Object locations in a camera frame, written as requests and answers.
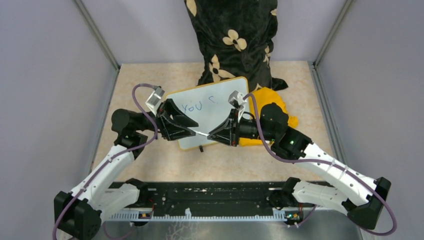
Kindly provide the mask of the white marker pen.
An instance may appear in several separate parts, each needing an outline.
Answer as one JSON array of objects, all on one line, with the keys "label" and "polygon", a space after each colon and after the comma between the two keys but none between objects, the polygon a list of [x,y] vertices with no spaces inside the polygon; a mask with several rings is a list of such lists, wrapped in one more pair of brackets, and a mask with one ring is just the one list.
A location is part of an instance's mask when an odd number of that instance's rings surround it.
[{"label": "white marker pen", "polygon": [[194,130],[194,132],[195,132],[197,135],[205,136],[205,137],[207,137],[207,136],[209,136],[209,135],[210,135],[210,134],[208,134],[208,133],[204,133],[204,132],[197,131],[197,130]]}]

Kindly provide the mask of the yellow-framed whiteboard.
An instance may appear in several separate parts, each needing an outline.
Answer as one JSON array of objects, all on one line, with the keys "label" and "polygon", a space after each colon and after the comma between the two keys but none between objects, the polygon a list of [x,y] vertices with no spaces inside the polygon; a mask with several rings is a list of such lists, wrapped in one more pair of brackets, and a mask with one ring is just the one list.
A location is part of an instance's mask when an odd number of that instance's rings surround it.
[{"label": "yellow-framed whiteboard", "polygon": [[229,116],[233,107],[228,100],[234,91],[247,94],[248,80],[236,77],[167,93],[165,97],[172,99],[179,110],[198,123],[193,130],[207,134]]}]

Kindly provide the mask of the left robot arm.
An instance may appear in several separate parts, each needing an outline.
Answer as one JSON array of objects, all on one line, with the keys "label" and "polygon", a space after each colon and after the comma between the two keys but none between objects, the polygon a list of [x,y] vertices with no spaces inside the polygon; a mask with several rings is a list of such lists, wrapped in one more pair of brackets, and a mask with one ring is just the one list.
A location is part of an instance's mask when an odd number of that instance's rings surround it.
[{"label": "left robot arm", "polygon": [[198,123],[184,114],[172,99],[159,104],[156,112],[117,109],[111,117],[117,138],[100,164],[71,191],[60,191],[53,200],[53,239],[61,230],[78,240],[91,240],[102,224],[123,208],[149,203],[147,184],[137,179],[119,188],[109,187],[132,164],[158,134],[168,141],[195,136]]}]

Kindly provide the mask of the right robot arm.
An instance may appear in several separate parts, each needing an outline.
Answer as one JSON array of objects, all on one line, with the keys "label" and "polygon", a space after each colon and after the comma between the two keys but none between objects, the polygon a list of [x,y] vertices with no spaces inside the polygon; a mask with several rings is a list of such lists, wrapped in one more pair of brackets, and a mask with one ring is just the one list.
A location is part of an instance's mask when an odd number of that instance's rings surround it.
[{"label": "right robot arm", "polygon": [[286,181],[281,199],[287,206],[308,203],[335,210],[369,233],[374,233],[391,182],[353,170],[321,149],[312,139],[288,125],[289,117],[275,103],[262,107],[255,118],[232,109],[227,119],[209,132],[208,139],[235,147],[241,138],[271,142],[266,150],[277,160],[308,169],[327,186],[297,178]]}]

